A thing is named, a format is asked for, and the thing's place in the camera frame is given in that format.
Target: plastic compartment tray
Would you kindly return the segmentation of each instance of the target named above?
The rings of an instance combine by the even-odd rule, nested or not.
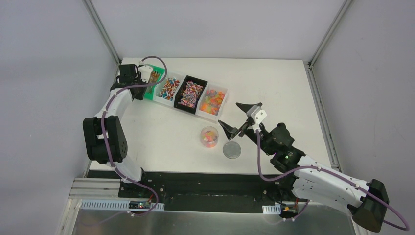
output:
[[[188,106],[185,106],[185,105],[182,105],[182,104],[179,103],[180,100],[182,99],[183,92],[186,90],[186,84],[187,84],[188,81],[193,81],[197,85],[203,86],[203,89],[202,89],[201,94],[196,99],[196,104],[195,104],[195,107],[194,108],[191,108],[191,107],[188,107]],[[206,90],[206,85],[207,84],[208,84],[208,82],[205,81],[205,80],[202,80],[202,79],[199,79],[199,78],[195,78],[195,77],[192,77],[192,76],[186,76],[186,78],[184,78],[182,84],[177,89],[176,95],[174,97],[173,107],[174,108],[177,108],[177,109],[180,109],[180,110],[183,110],[183,111],[186,111],[186,112],[191,113],[191,114],[196,114],[196,111],[197,111],[197,108],[198,108],[199,99],[200,99],[200,97],[203,97],[204,92]]]
[[[153,101],[155,101],[157,103],[167,105],[169,107],[173,107],[173,103],[174,103],[177,91],[179,91],[180,86],[182,85],[185,77],[186,77],[186,75],[184,75],[184,74],[168,71],[167,72],[167,77],[165,79],[166,81],[167,81],[168,78],[175,78],[175,79],[180,81],[179,86],[177,87],[177,89],[174,92],[173,100],[168,100],[168,99],[165,99],[165,98],[159,96],[160,91],[163,89],[164,85],[166,84],[166,81],[164,81],[164,82],[161,82],[161,83],[157,84],[156,87],[154,88]]]
[[[222,101],[222,104],[221,104],[218,112],[215,115],[200,110],[200,108],[202,107],[203,102],[205,101],[205,97],[208,95],[207,92],[210,92],[211,90],[215,90],[217,92],[222,92],[222,93],[225,94],[225,97]],[[200,98],[200,100],[197,104],[196,115],[201,116],[203,118],[213,120],[213,121],[219,120],[220,116],[222,115],[222,112],[223,112],[223,109],[224,109],[224,106],[225,106],[225,102],[228,100],[228,96],[229,96],[229,90],[228,89],[226,89],[224,87],[221,87],[217,84],[208,82],[207,86],[205,88],[205,91],[202,94],[202,96],[201,96],[201,98]]]

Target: white bracket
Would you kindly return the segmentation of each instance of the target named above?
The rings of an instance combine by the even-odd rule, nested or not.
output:
[[[145,212],[148,209],[130,209],[129,200],[95,200],[84,199],[82,200],[81,209],[84,210],[104,210],[104,211],[132,211],[132,212]],[[157,203],[156,207],[152,210],[154,212],[164,211],[164,203]]]
[[[261,130],[261,128],[259,128],[259,125],[262,123],[262,121],[267,117],[267,112],[265,112],[265,110],[258,110],[255,114],[253,114],[253,118],[255,121],[255,124],[252,125],[252,129],[253,131],[257,131],[257,130]]]
[[[151,67],[150,65],[144,65],[144,66],[141,66],[138,70],[141,72],[141,80],[143,82],[150,81],[150,75],[151,75],[151,72],[153,71],[153,67]]]
[[[264,214],[281,214],[281,205],[275,203],[274,206],[262,206]]]

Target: white enclosure wall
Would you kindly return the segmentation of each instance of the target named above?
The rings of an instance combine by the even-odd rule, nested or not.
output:
[[[412,230],[414,61],[415,1],[354,1],[314,72],[342,169],[382,181]],[[401,224],[390,211],[386,219]],[[384,224],[381,234],[408,233]]]
[[[121,58],[310,61],[343,0],[93,0]]]
[[[55,234],[115,63],[82,1],[0,1],[0,234]]]

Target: plastic cup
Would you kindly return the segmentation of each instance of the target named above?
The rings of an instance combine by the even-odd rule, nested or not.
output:
[[[218,144],[218,130],[213,126],[207,126],[200,133],[200,142],[208,148],[215,147]]]

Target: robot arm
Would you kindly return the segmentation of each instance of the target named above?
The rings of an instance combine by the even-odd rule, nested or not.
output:
[[[236,105],[247,114],[248,119],[239,129],[219,121],[229,140],[236,135],[248,136],[260,146],[263,152],[267,155],[273,155],[270,162],[282,173],[297,167],[304,167],[283,179],[282,177],[267,179],[261,173],[260,151],[258,150],[258,171],[261,178],[266,181],[281,179],[278,189],[282,193],[279,195],[278,201],[292,197],[312,200],[352,216],[358,225],[367,230],[380,231],[387,208],[341,178],[352,181],[356,186],[360,186],[389,204],[388,195],[382,182],[373,179],[368,183],[318,163],[292,146],[294,138],[290,136],[284,123],[278,124],[276,128],[268,132],[261,123],[267,115],[261,109],[262,103],[254,105],[237,103]]]
[[[111,86],[110,98],[105,102],[104,107],[94,117],[86,118],[83,121],[87,154],[89,159],[110,166],[100,125],[103,112],[106,111],[105,129],[114,164],[126,177],[134,181],[140,181],[141,168],[136,168],[134,162],[128,156],[128,145],[120,120],[134,98],[143,100],[146,87],[130,88],[123,91],[121,89],[131,85],[148,84],[153,68],[149,65],[137,67],[131,64],[120,65],[119,70],[120,76],[116,78],[115,83]],[[111,97],[114,95],[116,95],[116,99],[111,101]],[[106,110],[105,107],[109,102],[111,102],[110,108]]]

